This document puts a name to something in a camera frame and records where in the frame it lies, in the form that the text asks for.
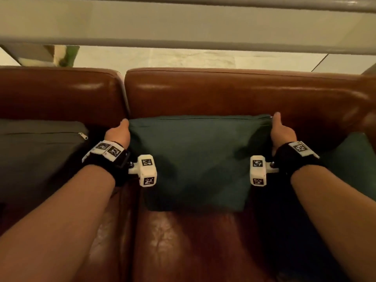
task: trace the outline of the forearm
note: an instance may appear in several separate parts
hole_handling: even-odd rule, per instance
[[[95,238],[115,186],[89,165],[0,237],[0,281],[70,281]]]
[[[291,184],[312,223],[355,281],[376,281],[376,202],[321,166],[296,171]]]

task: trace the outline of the white plastic mount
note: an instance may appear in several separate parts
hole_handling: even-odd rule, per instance
[[[262,155],[251,157],[249,178],[253,186],[264,187],[266,185],[266,174],[279,172],[278,168],[273,168],[270,164],[271,162],[266,162]]]
[[[154,158],[150,154],[140,155],[134,167],[128,170],[128,174],[137,174],[141,187],[151,187],[157,182],[157,168]]]

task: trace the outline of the black wrist strap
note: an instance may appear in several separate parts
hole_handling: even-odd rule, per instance
[[[123,186],[128,178],[128,159],[130,152],[123,150],[114,162],[109,161],[103,155],[90,153],[83,162],[84,166],[96,165],[105,169],[115,179],[115,186]]]
[[[324,166],[319,158],[314,155],[301,156],[288,142],[277,149],[274,156],[275,167],[279,168],[280,172],[287,174],[289,178],[293,173],[306,165]]]

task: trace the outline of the wrist strap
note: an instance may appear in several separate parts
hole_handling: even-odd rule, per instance
[[[288,142],[280,146],[274,156],[274,162],[275,167],[286,173],[289,178],[303,166],[324,166],[320,157],[301,141]]]
[[[123,186],[128,178],[129,156],[130,152],[117,142],[101,141],[82,158],[82,163],[102,167],[114,177],[115,186]]]

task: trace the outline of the zipper pull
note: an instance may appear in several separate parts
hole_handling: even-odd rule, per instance
[[[86,134],[84,134],[84,133],[78,133],[84,140],[88,140],[89,139],[89,137],[86,135]]]

